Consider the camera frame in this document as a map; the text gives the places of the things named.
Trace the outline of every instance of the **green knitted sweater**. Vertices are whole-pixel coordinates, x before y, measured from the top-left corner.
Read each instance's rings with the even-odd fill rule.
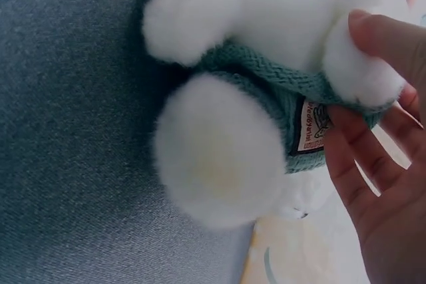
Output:
[[[322,138],[330,126],[326,105],[352,108],[373,128],[392,103],[375,110],[348,104],[334,93],[322,72],[295,71],[232,42],[208,51],[196,72],[211,72],[235,84],[264,107],[280,129],[288,173],[325,164]]]

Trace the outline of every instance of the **plush foot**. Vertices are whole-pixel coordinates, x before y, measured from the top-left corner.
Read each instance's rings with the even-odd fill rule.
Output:
[[[171,199],[207,227],[254,221],[281,195],[280,131],[254,99],[214,76],[197,76],[170,97],[154,141]]]
[[[323,69],[343,100],[375,108],[394,101],[405,81],[385,61],[358,50],[349,35],[347,15],[331,30]]]
[[[150,0],[142,33],[152,56],[191,67],[229,36],[239,14],[240,0]]]

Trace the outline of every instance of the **sewn label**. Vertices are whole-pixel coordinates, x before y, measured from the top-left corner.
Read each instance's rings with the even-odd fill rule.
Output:
[[[331,121],[324,105],[301,98],[295,119],[293,155],[323,150],[323,138]]]

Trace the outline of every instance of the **white plush toy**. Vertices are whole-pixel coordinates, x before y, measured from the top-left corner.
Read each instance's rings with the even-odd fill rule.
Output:
[[[347,26],[352,9],[412,22],[406,0],[150,0],[142,33],[153,57],[185,67],[231,40],[301,74],[322,72],[342,101],[374,109],[398,97],[403,79],[356,49]],[[182,211],[208,227],[269,213],[304,217],[333,187],[325,166],[291,173],[283,134],[255,96],[201,72],[158,119],[161,182]]]

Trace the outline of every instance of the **gray fabric surface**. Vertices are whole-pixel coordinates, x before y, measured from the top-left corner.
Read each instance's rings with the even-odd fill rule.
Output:
[[[150,132],[184,81],[142,53],[142,0],[0,0],[0,283],[237,284],[251,227],[165,198]]]

